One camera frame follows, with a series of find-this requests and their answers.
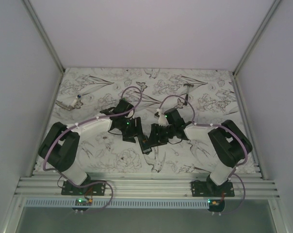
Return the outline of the black fuse box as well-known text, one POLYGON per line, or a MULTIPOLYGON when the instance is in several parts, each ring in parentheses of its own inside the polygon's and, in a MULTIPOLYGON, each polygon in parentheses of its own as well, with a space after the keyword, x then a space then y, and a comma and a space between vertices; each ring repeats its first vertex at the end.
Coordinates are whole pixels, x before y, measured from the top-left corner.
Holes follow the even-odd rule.
POLYGON ((147 140, 147 137, 144 135, 143 138, 139 138, 138 141, 139 141, 139 145, 140 145, 140 149, 141 149, 141 152, 142 154, 150 154, 152 152, 152 148, 151 146, 148 144, 148 140, 146 143, 143 143, 143 140, 147 140))

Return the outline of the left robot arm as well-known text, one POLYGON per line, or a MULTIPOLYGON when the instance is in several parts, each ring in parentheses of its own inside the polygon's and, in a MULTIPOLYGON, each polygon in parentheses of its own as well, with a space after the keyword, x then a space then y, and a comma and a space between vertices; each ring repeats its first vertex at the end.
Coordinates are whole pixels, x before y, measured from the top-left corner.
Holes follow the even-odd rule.
POLYGON ((65 125, 56 122, 39 147, 38 155, 44 159, 44 171, 56 171, 71 184, 79 195, 85 195, 90 190, 87 173, 77 164, 76 155, 80 143, 88 138, 110 130, 116 120, 125 119, 134 113, 139 102, 133 106, 121 99, 113 111, 100 113, 97 116, 80 123, 65 125))

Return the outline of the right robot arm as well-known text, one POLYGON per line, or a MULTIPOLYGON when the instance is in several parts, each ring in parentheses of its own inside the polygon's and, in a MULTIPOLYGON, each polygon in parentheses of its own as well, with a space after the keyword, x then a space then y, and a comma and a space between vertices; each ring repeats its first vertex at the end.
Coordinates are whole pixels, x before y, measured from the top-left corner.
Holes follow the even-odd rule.
POLYGON ((222 124, 196 124, 185 122, 175 108, 162 112, 157 110, 158 123, 151 125, 149 137, 144 144, 149 148, 168 144, 170 139, 178 138, 181 141, 191 143, 198 142, 207 132, 210 142, 220 160, 210 173, 210 181, 206 184, 206 190, 211 196, 218 196, 223 192, 223 184, 233 175, 237 167, 244 164, 253 147, 237 125, 226 120, 222 124))

